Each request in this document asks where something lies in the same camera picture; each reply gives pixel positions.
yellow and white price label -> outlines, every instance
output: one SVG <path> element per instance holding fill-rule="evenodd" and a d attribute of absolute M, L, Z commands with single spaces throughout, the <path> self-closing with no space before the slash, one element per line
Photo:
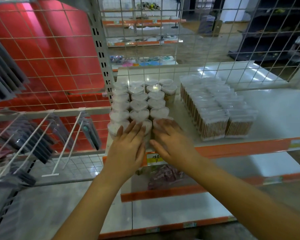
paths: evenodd
<path fill-rule="evenodd" d="M 160 155 L 157 153 L 147 154 L 147 163 L 148 166 L 166 164 L 166 162 L 162 159 L 162 157 L 160 157 Z"/>

person's left hand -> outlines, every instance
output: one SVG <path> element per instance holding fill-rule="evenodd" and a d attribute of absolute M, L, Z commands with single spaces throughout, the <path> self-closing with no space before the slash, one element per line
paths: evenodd
<path fill-rule="evenodd" d="M 143 142 L 146 128 L 142 127 L 142 123 L 136 124 L 136 121 L 132 121 L 123 130 L 123 126 L 120 126 L 101 171 L 107 173 L 120 186 L 138 170 L 146 153 Z"/>

black stand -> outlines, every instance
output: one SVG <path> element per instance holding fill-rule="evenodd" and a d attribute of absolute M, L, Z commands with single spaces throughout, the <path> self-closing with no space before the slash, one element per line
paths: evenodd
<path fill-rule="evenodd" d="M 176 0 L 176 16 L 178 16 L 178 18 L 180 18 L 181 2 L 182 0 Z M 171 28 L 179 28 L 179 26 L 177 25 L 177 23 L 175 23 L 175 25 L 172 26 Z"/>

person's right hand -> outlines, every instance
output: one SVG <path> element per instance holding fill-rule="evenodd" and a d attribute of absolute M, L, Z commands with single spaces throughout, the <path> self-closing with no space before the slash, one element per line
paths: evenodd
<path fill-rule="evenodd" d="M 192 166 L 198 165 L 200 161 L 208 161 L 200 156 L 176 121 L 161 119 L 157 124 L 163 131 L 153 129 L 158 141 L 150 140 L 150 144 L 168 164 L 189 174 Z"/>

forearm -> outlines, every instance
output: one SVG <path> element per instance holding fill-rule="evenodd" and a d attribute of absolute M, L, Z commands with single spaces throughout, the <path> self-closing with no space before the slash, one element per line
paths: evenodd
<path fill-rule="evenodd" d="M 200 158 L 189 175 L 260 240 L 300 239 L 300 214 Z"/>
<path fill-rule="evenodd" d="M 120 185 L 100 173 L 52 240 L 96 240 Z"/>

